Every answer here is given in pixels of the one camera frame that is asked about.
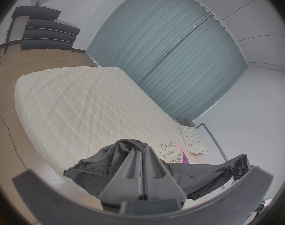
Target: mattress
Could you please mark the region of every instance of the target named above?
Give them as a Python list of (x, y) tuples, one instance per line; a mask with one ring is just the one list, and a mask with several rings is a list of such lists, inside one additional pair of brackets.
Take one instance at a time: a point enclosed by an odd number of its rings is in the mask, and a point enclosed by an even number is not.
[[(162, 143), (183, 144), (178, 125), (121, 69), (64, 67), (24, 75), (18, 118), (38, 153), (62, 175), (119, 139), (137, 139), (160, 159)], [(195, 157), (185, 151), (190, 163)]]

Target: power cord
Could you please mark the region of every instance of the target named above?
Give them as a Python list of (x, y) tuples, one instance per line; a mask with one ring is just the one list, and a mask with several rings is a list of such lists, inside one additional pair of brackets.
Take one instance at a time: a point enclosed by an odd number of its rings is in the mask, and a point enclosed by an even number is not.
[[(1, 52), (0, 52), (0, 58), (1, 58), (0, 66), (1, 66), (2, 61), (3, 61), (3, 58), (2, 58), (2, 56), (1, 56), (2, 51), (3, 51), (3, 50), (1, 50)], [(12, 140), (11, 136), (10, 136), (9, 127), (5, 124), (5, 122), (4, 122), (4, 120), (2, 119), (2, 117), (1, 117), (1, 116), (0, 116), (0, 119), (2, 120), (3, 124), (4, 124), (4, 125), (7, 127), (7, 129), (8, 129), (9, 137), (10, 137), (10, 140), (12, 141), (12, 144), (13, 144), (13, 146), (14, 146), (14, 149), (15, 149), (15, 152), (16, 152), (17, 156), (19, 157), (19, 159), (20, 159), (21, 163), (24, 165), (25, 169), (27, 169), (27, 168), (26, 168), (26, 166), (25, 166), (25, 164), (24, 164), (24, 163), (23, 163), (23, 161), (21, 160), (21, 158), (20, 158), (19, 154), (17, 153), (17, 150), (16, 150), (16, 147), (15, 147), (15, 144), (14, 144), (14, 142), (13, 142), (13, 140)]]

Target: patterned pillow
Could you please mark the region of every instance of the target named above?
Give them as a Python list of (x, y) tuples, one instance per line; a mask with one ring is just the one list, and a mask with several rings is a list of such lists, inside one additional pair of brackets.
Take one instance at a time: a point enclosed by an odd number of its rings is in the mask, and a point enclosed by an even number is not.
[(193, 152), (195, 154), (208, 153), (206, 144), (198, 134), (195, 127), (187, 127), (180, 124), (178, 124), (178, 126), (188, 152)]

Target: white wall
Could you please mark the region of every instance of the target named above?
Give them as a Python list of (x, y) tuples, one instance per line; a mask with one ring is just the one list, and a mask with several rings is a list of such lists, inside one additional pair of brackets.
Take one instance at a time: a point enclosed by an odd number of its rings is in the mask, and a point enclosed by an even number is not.
[(208, 127), (228, 159), (247, 154), (274, 175), (266, 198), (285, 180), (285, 74), (247, 68), (236, 84), (195, 119)]
[(269, 0), (198, 0), (238, 41), (250, 67), (285, 73), (285, 24)]
[[(58, 20), (76, 25), (80, 28), (73, 48), (86, 50), (92, 38), (109, 15), (124, 0), (50, 0), (44, 6), (61, 11)], [(11, 15), (17, 6), (31, 5), (31, 0), (18, 0), (11, 8), (0, 26), (0, 44), (4, 43), (6, 31), (11, 23)], [(27, 18), (17, 18), (10, 41), (22, 38)]]

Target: teal curtain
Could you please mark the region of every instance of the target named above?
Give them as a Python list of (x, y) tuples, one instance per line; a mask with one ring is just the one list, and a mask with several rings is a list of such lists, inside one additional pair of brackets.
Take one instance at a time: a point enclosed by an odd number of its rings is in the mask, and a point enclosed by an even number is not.
[(194, 0), (126, 0), (86, 53), (121, 68), (173, 119), (197, 118), (247, 67), (225, 28)]

